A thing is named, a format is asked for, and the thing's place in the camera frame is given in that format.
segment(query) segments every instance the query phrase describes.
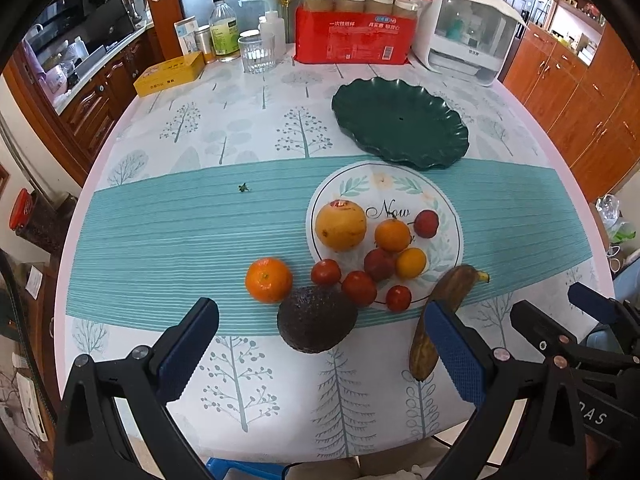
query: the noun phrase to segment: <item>wooden shelf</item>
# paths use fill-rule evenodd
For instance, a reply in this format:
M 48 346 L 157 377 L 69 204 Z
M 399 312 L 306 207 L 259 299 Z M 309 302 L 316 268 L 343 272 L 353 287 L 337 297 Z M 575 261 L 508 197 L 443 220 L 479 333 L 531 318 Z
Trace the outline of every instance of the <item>wooden shelf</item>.
M 592 28 L 599 35 L 602 35 L 602 33 L 604 32 L 604 25 L 600 25 L 596 20 L 587 16 L 580 9 L 576 9 L 574 6 L 568 4 L 564 0 L 553 0 L 553 1 L 555 1 L 558 4 L 558 6 L 562 7 L 568 13 L 574 15 L 576 18 L 584 22 L 585 25 L 587 25 L 589 28 Z

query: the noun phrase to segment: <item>avocado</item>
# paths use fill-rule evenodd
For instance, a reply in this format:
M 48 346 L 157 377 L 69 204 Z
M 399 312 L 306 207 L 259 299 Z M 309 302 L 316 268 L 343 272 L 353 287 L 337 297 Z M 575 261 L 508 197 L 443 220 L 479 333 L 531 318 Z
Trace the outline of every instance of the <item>avocado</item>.
M 285 343 L 318 354 L 342 341 L 358 319 L 358 308 L 333 286 L 296 288 L 280 304 L 278 330 Z

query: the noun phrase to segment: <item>brown banana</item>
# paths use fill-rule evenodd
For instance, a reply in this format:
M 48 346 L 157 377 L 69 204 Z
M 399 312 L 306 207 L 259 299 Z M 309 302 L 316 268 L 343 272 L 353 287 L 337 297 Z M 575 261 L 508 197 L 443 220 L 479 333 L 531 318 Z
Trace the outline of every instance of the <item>brown banana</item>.
M 422 308 L 409 351 L 409 371 L 416 380 L 425 380 L 438 363 L 436 347 L 424 331 L 424 309 L 427 303 L 442 301 L 442 306 L 455 312 L 476 282 L 488 283 L 489 275 L 470 265 L 460 265 L 449 269 L 431 291 Z

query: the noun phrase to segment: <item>blue stool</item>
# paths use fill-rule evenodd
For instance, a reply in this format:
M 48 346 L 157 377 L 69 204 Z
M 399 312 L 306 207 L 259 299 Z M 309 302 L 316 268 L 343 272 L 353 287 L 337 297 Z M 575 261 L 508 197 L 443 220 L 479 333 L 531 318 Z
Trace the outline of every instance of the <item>blue stool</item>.
M 285 466 L 257 462 L 236 462 L 235 460 L 222 460 L 221 458 L 209 458 L 207 469 L 216 480 L 224 480 L 230 469 L 238 469 L 250 475 L 264 478 L 265 480 L 281 480 Z

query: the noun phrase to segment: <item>green plate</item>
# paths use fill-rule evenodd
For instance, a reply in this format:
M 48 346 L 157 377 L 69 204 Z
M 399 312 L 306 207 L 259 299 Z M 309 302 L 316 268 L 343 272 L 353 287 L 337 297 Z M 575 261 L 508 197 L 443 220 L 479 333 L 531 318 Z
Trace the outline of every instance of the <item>green plate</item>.
M 331 101 L 345 134 L 366 152 L 416 170 L 448 168 L 469 149 L 469 130 L 443 99 L 381 77 L 356 79 Z

